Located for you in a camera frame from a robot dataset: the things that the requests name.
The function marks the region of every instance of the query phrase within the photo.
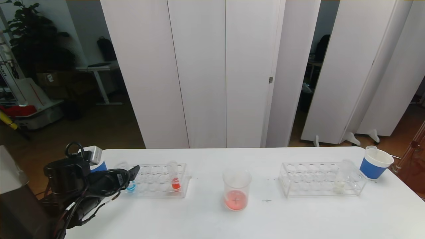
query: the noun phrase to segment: beaker with red liquid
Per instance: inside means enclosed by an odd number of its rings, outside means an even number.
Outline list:
[[[223,172],[224,203],[233,211],[240,211],[248,204],[251,174],[242,168],[229,168]]]

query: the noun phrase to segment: clear acrylic test tube rack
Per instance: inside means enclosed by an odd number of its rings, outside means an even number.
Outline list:
[[[279,174],[285,197],[359,196],[367,179],[353,162],[282,163]]]
[[[121,163],[116,168],[133,168]],[[134,181],[131,181],[125,192],[127,196],[145,198],[184,198],[190,181],[186,164],[178,164],[178,182],[180,189],[171,186],[171,179],[166,164],[140,164],[140,170]]]

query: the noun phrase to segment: red object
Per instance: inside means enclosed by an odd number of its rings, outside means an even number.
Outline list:
[[[0,105],[0,109],[7,114],[10,117],[16,117],[16,116],[28,116],[30,114],[34,114],[37,112],[37,109],[33,105],[28,105],[24,107],[20,107],[18,105],[5,108]]]
[[[171,181],[171,187],[173,187],[173,189],[176,191],[180,189],[181,186],[180,186],[179,178],[174,178]]]

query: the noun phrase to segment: test tube with red liquid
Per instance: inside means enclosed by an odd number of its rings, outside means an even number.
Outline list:
[[[248,204],[251,174],[241,168],[226,169],[223,172],[224,203],[233,211],[240,211]]]
[[[171,161],[167,164],[167,171],[171,180],[171,187],[174,189],[174,191],[179,191],[181,187],[178,177],[178,170],[178,163],[176,161]]]

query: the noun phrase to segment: leaves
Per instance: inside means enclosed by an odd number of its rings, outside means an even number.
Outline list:
[[[60,36],[60,37],[69,37],[69,33],[64,32],[64,31],[58,32],[57,35]]]
[[[58,32],[50,19],[39,16],[36,10],[38,3],[25,7],[18,0],[7,2],[20,7],[15,11],[15,18],[8,22],[9,28],[4,32],[19,36],[11,39],[10,45],[27,77],[36,77],[36,65],[39,63],[47,65],[50,69],[75,66],[75,55],[60,46],[60,38],[70,35],[67,32]]]
[[[4,3],[11,3],[11,2],[12,2],[12,0],[7,0]]]
[[[22,14],[24,13],[24,11],[22,11],[22,9],[18,9],[15,12],[15,18],[19,18],[22,17]]]
[[[23,23],[13,23],[13,24],[10,24],[9,25],[9,28],[14,28],[14,27],[16,27],[16,28],[24,28],[25,26],[24,26]]]
[[[34,10],[34,8],[40,6],[39,3],[34,3],[33,5],[29,6],[29,9]]]
[[[43,24],[53,23],[50,19],[48,19],[46,17],[40,17],[40,22],[43,23]]]

